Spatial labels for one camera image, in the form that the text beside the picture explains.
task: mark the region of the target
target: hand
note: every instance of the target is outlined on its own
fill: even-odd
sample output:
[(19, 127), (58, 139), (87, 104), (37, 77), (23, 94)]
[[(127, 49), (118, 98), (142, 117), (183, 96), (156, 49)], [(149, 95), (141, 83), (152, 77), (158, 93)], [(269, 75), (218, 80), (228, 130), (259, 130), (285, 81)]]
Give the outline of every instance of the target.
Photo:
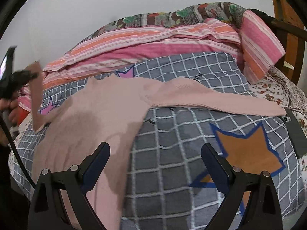
[(5, 109), (10, 109), (11, 113), (9, 115), (9, 120), (12, 123), (17, 123), (18, 121), (18, 99), (13, 101), (6, 100), (4, 98), (0, 99), (0, 110), (3, 111)]
[[(0, 110), (3, 111), (5, 109), (10, 109), (11, 113), (9, 115), (9, 120), (12, 123), (17, 123), (18, 121), (18, 99), (15, 99), (13, 101), (6, 100), (4, 98), (0, 99)], [(0, 144), (2, 146), (7, 146), (9, 141), (7, 140), (7, 137), (5, 136), (2, 128), (0, 128)]]

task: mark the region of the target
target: pink cloth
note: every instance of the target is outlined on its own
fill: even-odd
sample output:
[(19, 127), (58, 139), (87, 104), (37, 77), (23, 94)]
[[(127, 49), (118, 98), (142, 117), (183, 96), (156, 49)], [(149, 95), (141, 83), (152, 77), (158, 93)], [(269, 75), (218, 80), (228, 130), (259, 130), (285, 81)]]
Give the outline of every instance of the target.
[[(87, 198), (104, 226), (118, 230), (133, 139), (148, 109), (178, 106), (268, 117), (286, 114), (274, 102), (219, 93), (183, 77), (165, 83), (142, 77), (120, 78), (114, 74), (103, 80), (89, 78), (84, 89), (43, 116), (44, 122), (51, 124), (35, 148), (33, 180), (38, 180), (44, 168), (55, 172), (80, 164), (101, 142), (107, 142), (111, 156)], [(62, 195), (72, 224), (79, 227), (67, 194)]]
[(243, 74), (254, 85), (286, 52), (269, 27), (250, 10), (243, 13), (240, 36), (245, 61)]
[[(108, 73), (145, 59), (204, 51), (230, 53), (243, 67), (238, 33), (230, 25), (208, 18), (204, 23), (176, 28), (145, 26), (105, 32), (80, 43), (44, 67), (44, 89)], [(25, 87), (23, 92), (26, 95), (19, 98), (19, 105), (31, 111), (29, 89)]]

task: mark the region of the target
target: pink striped blanket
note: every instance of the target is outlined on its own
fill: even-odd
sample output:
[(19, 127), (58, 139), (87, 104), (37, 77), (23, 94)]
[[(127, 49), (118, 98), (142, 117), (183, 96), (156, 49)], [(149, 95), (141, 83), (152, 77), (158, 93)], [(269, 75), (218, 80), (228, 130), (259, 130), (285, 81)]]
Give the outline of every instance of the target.
[[(249, 10), (243, 13), (240, 30), (215, 18), (173, 28), (128, 27), (84, 41), (48, 64), (43, 69), (44, 89), (149, 58), (198, 51), (230, 53), (252, 84), (285, 54), (273, 32)], [(23, 93), (20, 106), (30, 111), (30, 91), (25, 87)]]

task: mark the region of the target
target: fabric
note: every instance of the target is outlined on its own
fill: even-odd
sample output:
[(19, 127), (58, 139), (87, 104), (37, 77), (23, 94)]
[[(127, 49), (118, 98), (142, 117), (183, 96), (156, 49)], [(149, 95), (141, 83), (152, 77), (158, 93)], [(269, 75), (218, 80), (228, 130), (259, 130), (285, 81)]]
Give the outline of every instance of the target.
[[(214, 42), (210, 41), (212, 40), (210, 38), (208, 38), (209, 40), (204, 40), (204, 38), (201, 37), (201, 40), (200, 38), (195, 39), (198, 40), (198, 43), (202, 41), (202, 48), (188, 50), (187, 43), (190, 44), (190, 42), (192, 42), (194, 45), (195, 42), (191, 41), (190, 34), (183, 34), (180, 35), (180, 37), (188, 39), (176, 39), (176, 47), (178, 47), (180, 44), (181, 48), (183, 49), (182, 52), (179, 52), (179, 50), (174, 51), (175, 48), (173, 48), (167, 53), (165, 51), (157, 51), (153, 53), (150, 51), (151, 46), (146, 46), (144, 49), (142, 49), (142, 47), (136, 49), (141, 52), (138, 52), (139, 54), (134, 58), (129, 58), (131, 56), (130, 54), (121, 55), (121, 52), (107, 53), (108, 51), (117, 51), (123, 47), (131, 47), (132, 45), (135, 46), (137, 44), (146, 44), (146, 42), (149, 42), (149, 39), (145, 39), (144, 35), (142, 35), (142, 30), (137, 34), (128, 36), (132, 30), (131, 27), (136, 29), (137, 27), (144, 28), (144, 26), (152, 27), (155, 25), (164, 29), (168, 28), (174, 30), (173, 32), (177, 32), (179, 28), (182, 29), (183, 25), (195, 27), (195, 25), (197, 25), (199, 22), (207, 23), (209, 18), (214, 18), (222, 23), (231, 25), (233, 29), (240, 32), (240, 34), (242, 32), (242, 39), (244, 40), (244, 42), (242, 42), (242, 46), (236, 42), (229, 42), (228, 39), (224, 37), (218, 41), (218, 37), (216, 37)], [(157, 35), (159, 32), (161, 31), (151, 31), (150, 33), (148, 32), (148, 34), (151, 35), (153, 41), (157, 41), (163, 38), (161, 34)], [(157, 45), (161, 48), (165, 48), (165, 46), (162, 46), (159, 43), (157, 43), (155, 46)], [(270, 46), (270, 52), (266, 50), (267, 45)], [(47, 67), (44, 69), (46, 75), (44, 80), (44, 88), (46, 89), (55, 85), (64, 84), (73, 80), (79, 80), (103, 72), (110, 72), (127, 64), (131, 64), (132, 62), (143, 61), (153, 57), (196, 51), (223, 51), (230, 53), (234, 58), (237, 58), (238, 65), (240, 69), (243, 70), (244, 63), (242, 59), (243, 53), (241, 47), (243, 48), (244, 57), (246, 58), (246, 68), (244, 74), (250, 83), (256, 83), (257, 79), (262, 78), (266, 73), (266, 68), (271, 66), (279, 55), (280, 57), (284, 55), (280, 42), (270, 31), (270, 29), (261, 21), (261, 19), (254, 13), (247, 11), (246, 9), (233, 3), (205, 3), (190, 6), (172, 13), (154, 13), (130, 16), (99, 29), (84, 39), (71, 51), (66, 53), (63, 58), (60, 58), (59, 60), (47, 65)], [(30, 94), (28, 89), (25, 89), (25, 91), (27, 96), (20, 99), (20, 106), (30, 111)]]
[[(18, 126), (19, 134), (14, 140), (14, 143), (15, 143), (15, 146), (16, 146), (17, 149), (19, 147), (19, 142), (20, 142), (21, 138), (23, 137), (25, 131), (28, 129), (29, 125), (32, 125), (32, 113), (28, 112), (27, 116), (25, 116), (25, 119)], [(16, 176), (15, 175), (15, 164), (18, 165), (16, 158), (14, 156), (14, 153), (11, 151), (10, 156), (9, 156), (9, 160), (8, 160), (8, 166), (9, 166), (10, 173), (11, 173), (12, 177)], [(23, 186), (24, 186), (23, 183), (21, 184), (20, 180), (17, 181), (17, 182), (18, 182), (18, 185), (23, 188)]]
[[(127, 70), (128, 68), (124, 68), (119, 71), (125, 73)], [(135, 71), (136, 77), (152, 77), (161, 81), (168, 81), (176, 76), (189, 77), (219, 92), (252, 95), (245, 77), (238, 70), (233, 58), (224, 53), (185, 54), (158, 58), (136, 64)], [(102, 74), (96, 78), (102, 79), (107, 76), (108, 74)], [(79, 80), (45, 90), (41, 109), (49, 105), (50, 97), (53, 105), (60, 106), (67, 97), (83, 89), (86, 82), (87, 79)], [(283, 215), (296, 211), (304, 200), (302, 178), (287, 131), (278, 117), (234, 115), (196, 108), (154, 108), (148, 111), (130, 153), (133, 162), (129, 165), (122, 228), (135, 227), (132, 221), (135, 219), (141, 229), (148, 229), (146, 226), (151, 224), (155, 229), (161, 229), (159, 224), (162, 218), (170, 224), (170, 229), (172, 227), (185, 229), (191, 225), (195, 226), (194, 229), (201, 228), (211, 219), (223, 199), (222, 194), (216, 189), (189, 187), (189, 184), (205, 170), (200, 157), (201, 146), (209, 142), (219, 152), (209, 123), (225, 131), (246, 135), (260, 122), (263, 122), (268, 134), (270, 147), (278, 152), (286, 166), (282, 173), (273, 177), (279, 191)], [(75, 125), (82, 127), (80, 121)], [(33, 159), (33, 153), (37, 150), (37, 144), (44, 139), (47, 128), (48, 126), (35, 134), (30, 125), (19, 143), (18, 151), (29, 171), (32, 169), (30, 160)], [(182, 172), (182, 167), (189, 172), (190, 178)], [(166, 187), (158, 187), (160, 189), (156, 190), (156, 183), (150, 181), (157, 181), (157, 175), (162, 172), (164, 174), (162, 182)], [(30, 196), (30, 186), (22, 177), (17, 165), (15, 165), (14, 177), (19, 183), (23, 183), (25, 193)], [(147, 187), (142, 186), (144, 182), (133, 183), (133, 181), (144, 181), (144, 177), (152, 178), (148, 181)], [(146, 189), (153, 192), (146, 193), (144, 192)], [(144, 193), (148, 194), (147, 200), (142, 200), (146, 198)], [(131, 205), (137, 206), (136, 212), (132, 210)], [(157, 211), (155, 205), (165, 207), (167, 205), (168, 211), (163, 211), (163, 215)], [(181, 213), (172, 213), (171, 211), (174, 210), (175, 212), (179, 210)]]
[[(263, 170), (271, 176), (280, 173), (285, 165), (279, 155), (273, 151), (262, 123), (257, 124), (246, 136), (223, 131), (210, 124), (223, 157), (234, 167), (240, 167), (246, 173), (260, 174)], [(212, 187), (213, 180), (206, 171), (191, 185), (193, 187)], [(245, 192), (241, 204), (243, 211), (248, 203), (250, 192)]]
[(20, 125), (25, 120), (25, 118), (27, 117), (28, 114), (29, 114), (29, 111), (27, 111), (24, 108), (21, 108), (20, 106), (18, 106), (18, 122), (17, 122), (17, 125)]
[(240, 36), (245, 60), (243, 74), (253, 85), (262, 79), (286, 52), (269, 27), (250, 10), (243, 14)]
[[(132, 78), (133, 67), (128, 72), (123, 74), (124, 78), (114, 74), (101, 81), (89, 78), (83, 90), (49, 112), (46, 123), (52, 123), (33, 158), (32, 179), (37, 182), (44, 168), (52, 172), (67, 170), (92, 154), (101, 142), (108, 142), (111, 157), (96, 183), (96, 189), (89, 192), (87, 198), (92, 205), (96, 204), (97, 216), (110, 230), (119, 228), (131, 145), (150, 108), (205, 107), (233, 114), (267, 117), (286, 114), (280, 106), (267, 100), (219, 93), (185, 77), (162, 82), (143, 77)], [(78, 122), (82, 122), (84, 127), (72, 130), (71, 125)], [(103, 201), (104, 204), (97, 204), (96, 201)], [(67, 208), (72, 219), (74, 214)]]
[[(304, 92), (293, 84), (281, 71), (272, 67), (256, 85), (251, 85), (251, 91), (257, 97), (275, 101), (283, 108), (292, 110), (297, 121), (307, 137), (307, 98)], [(300, 169), (307, 190), (307, 155), (299, 159)]]
[[(34, 97), (37, 95), (37, 94), (42, 94), (42, 90), (39, 90), (39, 89), (42, 89), (42, 87), (40, 86), (40, 84), (43, 82), (43, 79), (44, 79), (44, 74), (42, 73), (42, 68), (40, 67), (40, 63), (38, 61), (35, 61), (34, 63), (28, 65), (26, 68), (26, 70), (29, 70), (31, 71), (32, 73), (38, 73), (38, 77), (34, 80), (31, 80), (27, 86), (23, 87), (22, 89), (20, 89), (20, 94), (21, 94), (21, 97), (19, 97), (19, 107), (20, 107), (20, 111), (19, 111), (19, 117), (18, 117), (18, 125), (21, 124), (21, 122), (26, 118), (26, 116), (28, 115), (28, 113), (26, 112), (24, 106), (22, 105), (22, 103), (20, 103), (21, 100), (23, 99), (26, 99), (26, 97), (23, 97), (23, 96), (26, 96), (27, 94), (24, 92), (24, 90), (27, 90), (29, 88), (31, 88), (32, 90), (35, 91), (35, 95)], [(41, 100), (41, 97), (38, 97), (36, 98), (35, 97), (35, 100), (37, 101), (37, 104), (34, 104), (34, 110), (37, 111), (38, 108), (40, 107), (40, 100)]]

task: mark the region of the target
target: grid pattern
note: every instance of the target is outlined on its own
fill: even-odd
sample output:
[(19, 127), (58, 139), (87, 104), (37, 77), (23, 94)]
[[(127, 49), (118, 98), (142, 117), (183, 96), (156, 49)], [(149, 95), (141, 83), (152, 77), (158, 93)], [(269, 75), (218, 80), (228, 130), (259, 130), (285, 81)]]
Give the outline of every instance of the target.
[[(235, 60), (226, 53), (156, 58), (135, 64), (134, 71), (135, 76), (160, 81), (192, 78), (222, 93), (253, 96)], [(86, 81), (46, 90), (42, 108), (48, 105), (49, 97), (54, 104), (61, 105), (67, 97), (84, 88)], [(148, 111), (131, 150), (122, 229), (203, 229), (223, 200), (216, 189), (189, 187), (205, 170), (200, 156), (202, 145), (211, 143), (220, 153), (209, 123), (246, 135), (260, 121), (270, 146), (286, 166), (273, 178), (283, 216), (297, 210), (305, 199), (303, 182), (287, 130), (278, 117), (233, 115), (207, 109), (153, 108)], [(20, 141), (18, 151), (28, 170), (32, 167), (34, 147), (44, 138), (45, 131), (46, 128), (35, 135), (30, 125)], [(17, 164), (15, 179), (30, 196), (30, 186)], [(239, 211), (233, 229), (237, 228), (240, 219)]]

